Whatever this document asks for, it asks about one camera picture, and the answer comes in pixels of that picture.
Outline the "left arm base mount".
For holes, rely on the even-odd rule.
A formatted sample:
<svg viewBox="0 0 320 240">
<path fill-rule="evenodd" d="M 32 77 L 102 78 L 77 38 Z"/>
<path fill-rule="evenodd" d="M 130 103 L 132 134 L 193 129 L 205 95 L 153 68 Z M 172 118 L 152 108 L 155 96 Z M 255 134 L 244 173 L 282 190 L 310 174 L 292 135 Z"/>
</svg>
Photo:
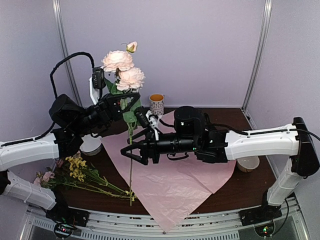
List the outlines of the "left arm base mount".
<svg viewBox="0 0 320 240">
<path fill-rule="evenodd" d="M 90 213 L 85 210 L 68 208 L 62 210 L 45 210 L 45 217 L 55 223 L 53 233 L 59 239 L 70 237 L 78 227 L 86 227 Z"/>
</svg>

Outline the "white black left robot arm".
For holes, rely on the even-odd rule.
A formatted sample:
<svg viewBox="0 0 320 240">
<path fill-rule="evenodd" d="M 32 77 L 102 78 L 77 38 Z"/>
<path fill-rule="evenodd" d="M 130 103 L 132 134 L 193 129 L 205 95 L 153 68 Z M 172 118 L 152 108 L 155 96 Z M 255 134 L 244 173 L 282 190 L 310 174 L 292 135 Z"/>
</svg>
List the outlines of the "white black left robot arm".
<svg viewBox="0 0 320 240">
<path fill-rule="evenodd" d="M 106 94 L 95 105 L 83 108 L 66 94 L 53 102 L 49 115 L 57 129 L 50 128 L 40 136 L 0 145 L 0 193 L 23 202 L 51 210 L 61 222 L 72 218 L 72 211 L 52 190 L 26 181 L 10 168 L 40 160 L 55 160 L 81 151 L 93 156 L 101 151 L 101 134 L 113 121 L 122 119 L 123 113 L 140 99 L 138 92 Z"/>
</svg>

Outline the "pink rose stem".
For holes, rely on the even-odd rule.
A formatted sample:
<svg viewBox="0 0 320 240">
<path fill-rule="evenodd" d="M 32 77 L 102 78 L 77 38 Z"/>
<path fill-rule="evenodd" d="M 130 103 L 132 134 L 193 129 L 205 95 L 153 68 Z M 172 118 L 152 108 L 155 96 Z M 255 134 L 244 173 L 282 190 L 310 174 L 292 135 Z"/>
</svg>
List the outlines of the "pink rose stem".
<svg viewBox="0 0 320 240">
<path fill-rule="evenodd" d="M 125 50 L 109 51 L 102 59 L 102 69 L 104 72 L 114 73 L 114 83 L 110 80 L 106 80 L 107 88 L 112 95 L 119 94 L 132 94 L 139 93 L 145 83 L 145 74 L 141 68 L 135 66 L 133 56 L 137 51 L 138 43 L 136 41 L 125 44 Z M 133 103 L 133 97 L 126 97 L 120 100 L 120 108 L 124 110 L 129 104 Z M 133 143 L 133 133 L 137 129 L 139 123 L 137 117 L 134 114 L 135 109 L 141 107 L 140 97 L 138 100 L 126 110 L 122 116 L 128 126 L 128 139 L 129 144 Z M 129 172 L 129 194 L 130 206 L 135 201 L 135 194 L 132 190 L 132 175 L 133 175 L 133 160 L 130 160 L 130 172 Z"/>
</svg>

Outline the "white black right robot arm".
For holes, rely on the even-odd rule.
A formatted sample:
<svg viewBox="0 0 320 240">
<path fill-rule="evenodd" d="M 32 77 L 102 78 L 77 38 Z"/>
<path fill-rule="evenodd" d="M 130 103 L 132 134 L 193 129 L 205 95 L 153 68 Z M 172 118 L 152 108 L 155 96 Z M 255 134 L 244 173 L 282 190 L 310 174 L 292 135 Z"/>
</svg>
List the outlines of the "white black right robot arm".
<svg viewBox="0 0 320 240">
<path fill-rule="evenodd" d="M 198 160 L 210 164 L 256 156 L 288 156 L 285 169 L 256 210 L 261 221 L 268 220 L 276 212 L 276 207 L 294 191 L 301 179 L 312 176 L 320 168 L 313 143 L 316 135 L 308 131 L 301 117 L 276 128 L 240 131 L 225 124 L 211 123 L 204 112 L 182 106 L 173 113 L 174 132 L 162 133 L 150 111 L 139 107 L 134 114 L 143 130 L 120 152 L 143 165 L 158 163 L 162 154 L 175 160 L 177 153 L 194 153 Z"/>
</svg>

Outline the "fake flower bunch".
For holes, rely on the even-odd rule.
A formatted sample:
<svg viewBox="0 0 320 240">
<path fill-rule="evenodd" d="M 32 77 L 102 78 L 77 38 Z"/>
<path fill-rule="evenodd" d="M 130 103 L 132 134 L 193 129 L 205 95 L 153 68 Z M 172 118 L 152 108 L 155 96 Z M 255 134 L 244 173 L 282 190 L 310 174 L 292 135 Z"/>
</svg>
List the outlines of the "fake flower bunch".
<svg viewBox="0 0 320 240">
<path fill-rule="evenodd" d="M 33 184 L 51 190 L 58 186 L 76 188 L 130 202 L 138 199 L 132 190 L 124 190 L 108 181 L 79 152 L 57 160 L 55 169 L 48 167 L 46 172 L 37 172 Z"/>
</svg>

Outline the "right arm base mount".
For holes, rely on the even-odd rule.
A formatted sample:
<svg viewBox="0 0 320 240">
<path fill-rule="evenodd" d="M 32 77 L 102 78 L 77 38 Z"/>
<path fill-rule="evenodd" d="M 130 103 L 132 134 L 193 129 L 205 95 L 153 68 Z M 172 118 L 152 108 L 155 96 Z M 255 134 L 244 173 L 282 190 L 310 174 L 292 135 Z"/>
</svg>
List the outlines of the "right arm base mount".
<svg viewBox="0 0 320 240">
<path fill-rule="evenodd" d="M 280 218 L 282 212 L 279 207 L 254 207 L 239 212 L 243 227 L 253 225 L 255 233 L 259 237 L 268 238 L 276 232 L 274 220 Z"/>
</svg>

